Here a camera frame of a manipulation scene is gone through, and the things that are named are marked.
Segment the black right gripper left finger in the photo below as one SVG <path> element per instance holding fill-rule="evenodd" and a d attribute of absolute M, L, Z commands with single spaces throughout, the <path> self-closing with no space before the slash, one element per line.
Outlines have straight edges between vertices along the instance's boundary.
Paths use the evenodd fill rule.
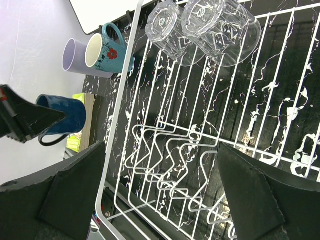
<path fill-rule="evenodd" d="M 0 186 L 2 240 L 85 240 L 105 164 L 98 142 Z"/>

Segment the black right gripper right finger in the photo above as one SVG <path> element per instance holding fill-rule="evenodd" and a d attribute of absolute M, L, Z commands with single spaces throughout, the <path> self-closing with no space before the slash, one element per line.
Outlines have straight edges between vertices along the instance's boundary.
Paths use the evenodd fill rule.
<path fill-rule="evenodd" d="M 239 240 L 318 240 L 320 184 L 220 143 L 216 162 Z"/>

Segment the teal floral ceramic mug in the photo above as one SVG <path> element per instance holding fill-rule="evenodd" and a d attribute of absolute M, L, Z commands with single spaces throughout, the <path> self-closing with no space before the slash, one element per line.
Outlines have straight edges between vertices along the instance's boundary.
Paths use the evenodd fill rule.
<path fill-rule="evenodd" d="M 113 41 L 108 35 L 107 28 L 112 28 L 120 43 Z M 102 33 L 94 34 L 89 40 L 84 61 L 87 67 L 110 73 L 121 73 L 123 71 L 127 45 L 119 28 L 114 23 L 106 23 L 102 26 Z"/>

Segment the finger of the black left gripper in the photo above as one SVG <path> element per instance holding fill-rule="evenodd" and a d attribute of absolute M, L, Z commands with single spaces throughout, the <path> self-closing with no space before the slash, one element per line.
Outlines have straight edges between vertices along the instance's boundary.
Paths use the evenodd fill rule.
<path fill-rule="evenodd" d="M 66 118 L 62 111 L 33 104 L 9 85 L 0 86 L 0 137 L 26 143 Z"/>

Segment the dark blue ceramic mug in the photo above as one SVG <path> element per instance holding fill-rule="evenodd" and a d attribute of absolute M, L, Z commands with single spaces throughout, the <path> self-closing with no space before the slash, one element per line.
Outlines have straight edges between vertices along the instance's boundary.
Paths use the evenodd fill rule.
<path fill-rule="evenodd" d="M 44 147 L 51 147 L 66 139 L 72 133 L 72 117 L 71 117 L 71 110 L 72 110 L 72 98 L 67 98 L 63 96 L 57 95 L 47 95 L 42 94 L 40 95 L 37 100 L 36 104 L 45 108 L 49 108 L 51 110 L 56 110 L 59 112 L 63 112 L 65 114 L 65 118 L 60 122 L 54 124 L 48 130 L 46 130 L 41 136 L 38 137 L 39 143 Z M 52 136 L 52 135 L 61 135 L 58 139 L 51 141 L 51 142 L 44 142 L 43 138 L 45 136 Z"/>

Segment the lavender plastic cup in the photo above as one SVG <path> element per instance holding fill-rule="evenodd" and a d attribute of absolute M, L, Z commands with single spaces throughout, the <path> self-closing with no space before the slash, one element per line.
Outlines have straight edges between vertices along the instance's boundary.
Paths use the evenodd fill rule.
<path fill-rule="evenodd" d="M 88 67 L 85 62 L 85 53 L 87 45 L 74 38 L 71 38 L 63 52 L 62 67 L 66 72 L 83 74 L 94 77 L 101 77 L 109 79 L 114 73 L 96 70 L 95 68 Z"/>

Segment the clear glass cup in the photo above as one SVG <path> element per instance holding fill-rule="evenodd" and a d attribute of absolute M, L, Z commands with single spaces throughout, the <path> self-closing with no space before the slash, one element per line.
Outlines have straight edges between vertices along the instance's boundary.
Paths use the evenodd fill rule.
<path fill-rule="evenodd" d="M 182 13 L 183 8 L 171 0 L 159 2 L 148 16 L 145 33 L 170 59 L 189 67 L 198 63 L 205 54 L 183 33 Z"/>
<path fill-rule="evenodd" d="M 235 0 L 190 0 L 181 26 L 184 35 L 222 67 L 246 60 L 262 31 L 257 18 Z"/>

